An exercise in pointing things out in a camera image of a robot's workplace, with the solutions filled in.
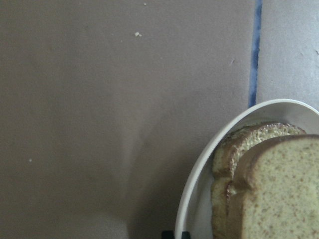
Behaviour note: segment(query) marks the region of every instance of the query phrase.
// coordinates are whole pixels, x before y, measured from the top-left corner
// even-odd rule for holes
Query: tiled surface
[[[300,100],[319,109],[319,2],[265,0],[257,102]]]
[[[247,108],[253,1],[1,8],[1,236],[172,230],[197,156]]]

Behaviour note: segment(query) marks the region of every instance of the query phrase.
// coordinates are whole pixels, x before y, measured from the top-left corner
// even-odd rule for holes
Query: white rim
[[[223,136],[225,135],[226,132],[230,131],[241,119],[246,117],[247,115],[251,114],[253,111],[267,106],[271,104],[276,104],[276,103],[294,103],[297,105],[302,105],[306,108],[309,108],[310,110],[314,111],[319,115],[319,112],[314,109],[313,107],[307,105],[306,103],[296,101],[296,100],[291,100],[291,99],[275,99],[275,100],[269,100],[265,101],[262,103],[259,103],[255,106],[252,106],[251,108],[245,110],[243,113],[238,115],[236,118],[234,118],[225,128],[223,128],[216,137],[213,137],[213,139],[210,140],[210,142],[207,144],[205,149],[202,151],[200,156],[198,157],[197,161],[195,162],[192,171],[187,179],[187,182],[185,184],[183,194],[181,196],[180,204],[178,207],[178,212],[177,212],[177,217],[176,217],[176,224],[175,224],[175,238],[180,239],[181,234],[184,228],[185,224],[185,216],[188,208],[188,204],[190,201],[191,194],[193,192],[193,189],[195,187],[195,184],[199,178],[200,173],[202,172],[205,163],[207,162],[208,158],[212,154],[213,150],[217,146],[217,144],[221,141]]]

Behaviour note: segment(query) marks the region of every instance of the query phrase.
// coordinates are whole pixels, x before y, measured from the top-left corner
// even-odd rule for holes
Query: plate
[[[192,239],[212,239],[210,192],[213,176],[210,156],[221,139],[243,126],[264,121],[290,123],[307,133],[319,134],[319,112],[296,100],[276,99],[255,105],[225,125],[202,151],[188,177],[180,200],[174,235],[181,239],[189,232]]]

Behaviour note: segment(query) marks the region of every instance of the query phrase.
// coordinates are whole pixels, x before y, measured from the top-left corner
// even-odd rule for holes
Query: blue stripe
[[[257,94],[257,78],[258,78],[258,54],[260,42],[260,29],[261,29],[261,9],[263,0],[255,0],[255,16],[254,16],[254,29],[252,40],[252,53],[251,53],[251,69],[249,80],[249,99],[248,107],[256,104]]]

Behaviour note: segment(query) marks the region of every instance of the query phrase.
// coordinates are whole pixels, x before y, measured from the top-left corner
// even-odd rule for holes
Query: slice of bread
[[[272,138],[240,159],[228,239],[319,239],[319,135]]]
[[[215,239],[224,239],[226,235],[226,217],[228,198],[231,195],[234,171],[241,156],[254,145],[273,137],[305,134],[294,125],[278,122],[266,122],[247,126],[227,135],[216,148],[213,155],[212,185],[212,228]]]

